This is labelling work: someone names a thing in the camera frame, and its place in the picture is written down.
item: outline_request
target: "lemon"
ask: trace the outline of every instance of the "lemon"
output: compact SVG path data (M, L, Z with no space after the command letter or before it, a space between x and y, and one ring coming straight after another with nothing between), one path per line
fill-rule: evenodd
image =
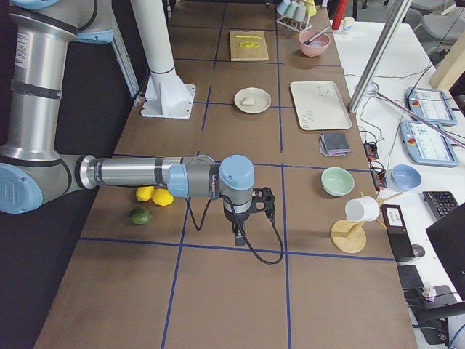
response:
M148 201L153 195L153 191L155 188L153 186L150 187L139 187L136 189L136 198L138 201Z
M153 191L152 200L159 206L168 206L173 203L174 197L167 189L155 189Z

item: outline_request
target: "blue joint cap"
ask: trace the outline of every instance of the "blue joint cap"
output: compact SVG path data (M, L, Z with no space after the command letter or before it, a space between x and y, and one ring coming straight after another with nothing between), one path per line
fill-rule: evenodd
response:
M42 190L28 173L10 164L0 164L0 211L12 214L32 211L43 200Z
M77 42L84 42L86 44L108 44L113 41L113 29L107 31L85 31L78 33L74 39Z
M11 0L12 4L23 9L45 9L59 0Z
M185 165L172 165L168 170L168 191L172 196L187 198L189 181Z
M243 155L228 156L219 165L219 176L229 188L248 190L255 183L254 164Z

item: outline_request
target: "lime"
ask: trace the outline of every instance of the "lime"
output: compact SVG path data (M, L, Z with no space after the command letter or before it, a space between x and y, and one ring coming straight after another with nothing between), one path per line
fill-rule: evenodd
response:
M152 211L150 211L147 207L137 207L129 213L129 221L136 225L147 224L152 220L152 218Z

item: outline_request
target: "white tray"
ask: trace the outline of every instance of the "white tray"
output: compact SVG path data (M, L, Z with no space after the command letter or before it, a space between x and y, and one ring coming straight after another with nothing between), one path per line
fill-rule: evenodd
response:
M349 129L349 114L332 81L291 82L292 98L299 126L305 131L318 129Z

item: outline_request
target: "pink bowl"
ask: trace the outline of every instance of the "pink bowl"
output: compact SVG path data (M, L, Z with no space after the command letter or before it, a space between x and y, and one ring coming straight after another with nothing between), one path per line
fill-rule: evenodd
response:
M323 34L318 39L310 42L309 45L305 45L304 42L314 35L318 31L301 31L299 34L299 46L302 53L308 57L316 57L321 55L328 48L331 43L331 39L326 34Z

